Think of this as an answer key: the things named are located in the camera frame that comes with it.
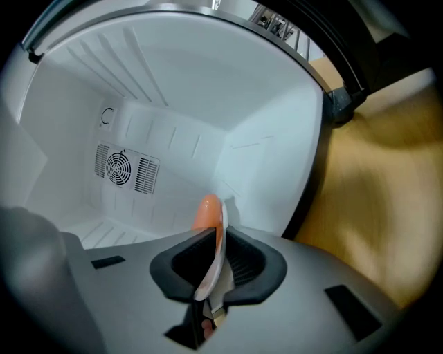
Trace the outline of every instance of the circular fan grille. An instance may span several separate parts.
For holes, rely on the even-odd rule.
[[[106,162],[106,172],[112,183],[124,185],[131,177],[131,163],[123,153],[113,153]]]

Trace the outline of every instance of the black slot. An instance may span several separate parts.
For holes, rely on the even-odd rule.
[[[114,264],[122,263],[124,261],[126,261],[126,259],[124,259],[121,256],[113,256],[103,259],[97,259],[95,261],[91,261],[91,263],[95,269],[100,269],[100,268],[113,266]]]
[[[325,289],[326,295],[340,312],[357,341],[366,338],[381,327],[381,323],[369,310],[344,286]]]

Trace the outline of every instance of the ventilation slot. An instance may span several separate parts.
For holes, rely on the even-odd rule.
[[[131,163],[123,151],[113,153],[106,162],[108,177],[116,185],[124,185],[131,178]]]
[[[140,158],[134,189],[140,193],[152,194],[158,170],[159,165],[154,161]]]
[[[97,146],[96,164],[94,172],[97,176],[105,177],[106,157],[108,156],[109,147],[103,144]]]

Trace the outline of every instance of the white plastic wall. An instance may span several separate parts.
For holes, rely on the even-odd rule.
[[[307,182],[321,106],[301,66],[238,26],[159,12],[104,22],[46,53],[30,85],[21,125],[48,162],[27,206],[86,248],[189,230],[207,193],[231,224],[280,235]],[[154,193],[97,176],[98,142],[160,161]]]
[[[48,162],[26,207],[52,221],[84,200],[85,147],[103,96],[66,70],[42,62],[29,87],[20,125]]]

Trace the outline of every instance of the orange object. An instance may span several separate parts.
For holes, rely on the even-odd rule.
[[[222,203],[215,194],[208,194],[201,200],[199,209],[195,215],[192,229],[195,230],[203,227],[216,228],[217,243],[215,252],[217,252],[223,239],[223,211]]]

